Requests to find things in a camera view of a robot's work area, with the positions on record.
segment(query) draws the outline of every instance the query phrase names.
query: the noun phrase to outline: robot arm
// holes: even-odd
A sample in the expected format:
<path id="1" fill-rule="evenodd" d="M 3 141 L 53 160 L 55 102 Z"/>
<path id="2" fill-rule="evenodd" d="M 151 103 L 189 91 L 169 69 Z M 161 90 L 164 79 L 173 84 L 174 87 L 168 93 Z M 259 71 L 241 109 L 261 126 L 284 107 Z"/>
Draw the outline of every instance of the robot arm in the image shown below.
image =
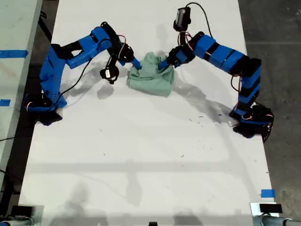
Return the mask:
<path id="1" fill-rule="evenodd" d="M 249 58 L 239 51 L 220 45 L 203 32 L 197 33 L 186 43 L 186 29 L 190 22 L 190 8 L 178 9 L 174 29 L 180 32 L 180 45 L 170 51 L 167 59 L 158 68 L 164 69 L 169 65 L 178 67 L 198 56 L 232 76 L 239 76 L 241 89 L 238 91 L 238 103 L 230 113 L 230 117 L 240 122 L 234 131 L 245 137 L 261 134 L 265 141 L 274 116 L 270 109 L 262 105 L 253 106 L 259 95 L 261 60 Z"/>
<path id="2" fill-rule="evenodd" d="M 72 51 L 75 50 L 81 50 L 81 52 L 74 56 Z M 55 110 L 67 105 L 60 93 L 65 64 L 73 69 L 90 62 L 104 50 L 108 51 L 110 59 L 107 66 L 100 71 L 100 75 L 103 79 L 107 79 L 110 84 L 114 84 L 119 75 L 119 70 L 115 65 L 117 61 L 121 65 L 131 62 L 137 69 L 141 68 L 139 61 L 134 57 L 133 50 L 126 43 L 122 43 L 115 31 L 106 22 L 103 22 L 88 36 L 76 42 L 63 47 L 58 44 L 51 44 L 40 71 L 40 84 L 43 93 L 27 95 L 27 111 L 39 112 L 39 119 L 43 119 L 44 125 L 50 125 L 54 121 L 61 120 L 62 118 L 55 113 Z"/>

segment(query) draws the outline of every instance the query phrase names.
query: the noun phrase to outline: blue tape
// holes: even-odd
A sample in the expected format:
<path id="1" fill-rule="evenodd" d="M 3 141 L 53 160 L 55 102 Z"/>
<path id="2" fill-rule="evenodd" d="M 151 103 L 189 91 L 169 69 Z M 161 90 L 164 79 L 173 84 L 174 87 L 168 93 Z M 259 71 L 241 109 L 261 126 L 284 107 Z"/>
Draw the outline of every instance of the blue tape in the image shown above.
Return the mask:
<path id="1" fill-rule="evenodd" d="M 27 50 L 0 50 L 0 58 L 25 58 Z"/>
<path id="2" fill-rule="evenodd" d="M 0 107 L 9 107 L 10 100 L 8 99 L 0 99 Z"/>
<path id="3" fill-rule="evenodd" d="M 274 189 L 262 189 L 261 190 L 261 197 L 262 198 L 274 198 L 275 197 L 275 190 Z"/>

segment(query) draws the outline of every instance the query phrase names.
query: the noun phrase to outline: green towel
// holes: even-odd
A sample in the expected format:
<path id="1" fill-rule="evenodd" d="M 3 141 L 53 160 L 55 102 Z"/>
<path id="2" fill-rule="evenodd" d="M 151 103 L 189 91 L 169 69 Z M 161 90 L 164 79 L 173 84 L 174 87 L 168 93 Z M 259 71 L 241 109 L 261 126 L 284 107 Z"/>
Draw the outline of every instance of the green towel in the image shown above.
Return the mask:
<path id="1" fill-rule="evenodd" d="M 144 60 L 140 61 L 140 70 L 134 67 L 130 69 L 127 85 L 132 89 L 167 97 L 174 82 L 174 67 L 159 70 L 158 65 L 163 60 L 153 52 L 147 53 Z"/>

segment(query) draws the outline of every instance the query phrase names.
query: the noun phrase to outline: gray floor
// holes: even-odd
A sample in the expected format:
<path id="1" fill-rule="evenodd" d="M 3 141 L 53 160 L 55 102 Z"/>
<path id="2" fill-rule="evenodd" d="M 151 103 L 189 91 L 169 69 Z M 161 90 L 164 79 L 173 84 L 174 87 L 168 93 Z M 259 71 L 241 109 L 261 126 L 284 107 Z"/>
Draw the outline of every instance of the gray floor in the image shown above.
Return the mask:
<path id="1" fill-rule="evenodd" d="M 301 220 L 301 0 L 238 1 L 248 54 L 263 63 L 258 101 L 275 115 L 265 152 L 276 201 L 283 205 L 285 217 Z M 48 16 L 45 23 L 51 31 L 57 5 L 58 0 L 43 3 Z M 37 76 L 48 46 L 38 27 L 30 67 Z"/>

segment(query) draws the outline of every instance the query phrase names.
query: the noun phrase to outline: white table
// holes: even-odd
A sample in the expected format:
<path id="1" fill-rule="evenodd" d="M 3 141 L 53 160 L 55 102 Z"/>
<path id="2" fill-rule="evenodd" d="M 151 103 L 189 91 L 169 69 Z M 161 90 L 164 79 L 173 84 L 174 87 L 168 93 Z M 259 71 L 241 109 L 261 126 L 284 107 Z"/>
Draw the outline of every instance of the white table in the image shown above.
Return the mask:
<path id="1" fill-rule="evenodd" d="M 218 42 L 246 52 L 237 0 L 199 3 Z M 184 4 L 62 0 L 53 43 L 73 42 L 107 21 L 138 59 L 169 52 Z M 208 32 L 197 6 L 191 18 L 191 34 Z M 36 126 L 19 204 L 43 206 L 43 226 L 253 225 L 249 203 L 272 202 L 260 196 L 271 184 L 261 137 L 245 139 L 230 126 L 237 101 L 230 76 L 195 59 L 176 70 L 170 97 L 157 97 L 129 89 L 121 66 L 113 86 L 100 80 L 107 58 L 96 57 L 67 94 L 61 122 Z M 65 68 L 62 90 L 83 67 Z"/>
<path id="2" fill-rule="evenodd" d="M 28 66 L 39 20 L 42 0 L 0 1 L 0 50 L 27 50 L 26 58 L 0 58 L 0 99 L 10 99 L 10 106 L 0 106 L 0 139 L 13 137 L 20 115 Z M 13 140 L 0 142 L 0 169 L 5 170 Z M 0 186 L 4 175 L 0 172 Z"/>

